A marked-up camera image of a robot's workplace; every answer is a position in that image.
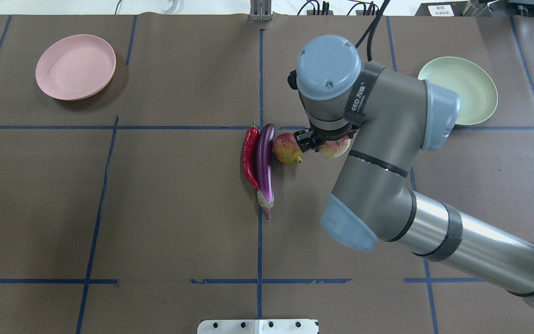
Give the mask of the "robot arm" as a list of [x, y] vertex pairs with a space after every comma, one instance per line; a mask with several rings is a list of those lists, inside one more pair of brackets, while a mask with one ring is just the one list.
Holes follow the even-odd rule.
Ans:
[[288, 77], [310, 127], [301, 151], [353, 137], [320, 224], [337, 242], [371, 251], [398, 243], [430, 262], [483, 279], [534, 308], [534, 243], [405, 186], [420, 150], [438, 150], [461, 100], [438, 85], [363, 63], [346, 38], [324, 35], [299, 51]]

